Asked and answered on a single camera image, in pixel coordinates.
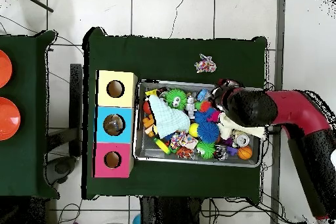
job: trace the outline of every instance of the dark green table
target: dark green table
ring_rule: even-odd
[[[92,28],[84,37],[84,95],[82,192],[94,195],[146,195],[194,197],[250,197],[259,201],[260,167],[203,166],[135,160],[128,179],[92,178],[95,72],[133,72],[138,79],[216,83],[230,78],[247,87],[263,87],[266,39],[253,41],[216,39],[156,39],[109,37]],[[212,56],[213,73],[196,73],[200,53]]]
[[[43,173],[47,153],[45,57],[55,34],[0,36],[0,49],[13,67],[12,78],[0,89],[0,97],[11,100],[21,114],[15,136],[0,141],[0,196],[58,198]]]

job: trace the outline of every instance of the light blue towel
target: light blue towel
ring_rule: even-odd
[[[155,95],[150,95],[149,101],[160,138],[164,138],[176,130],[189,132],[190,119],[183,111],[166,106]]]

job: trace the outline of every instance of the yellow box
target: yellow box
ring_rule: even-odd
[[[135,85],[138,78],[132,72],[114,72],[111,70],[99,70],[98,79],[98,105],[106,107],[134,107]],[[110,96],[108,85],[117,81],[122,86],[122,93],[118,97]]]

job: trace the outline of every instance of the pink box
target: pink box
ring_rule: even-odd
[[[121,156],[121,163],[117,168],[109,168],[104,157],[109,152],[117,152]],[[133,167],[131,144],[129,143],[97,143],[94,159],[96,178],[128,178]]]

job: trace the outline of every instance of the orange bowl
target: orange bowl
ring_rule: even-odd
[[[16,105],[0,97],[0,141],[11,138],[20,126],[21,117]]]
[[[5,52],[0,50],[0,88],[5,86],[12,76],[12,62]]]

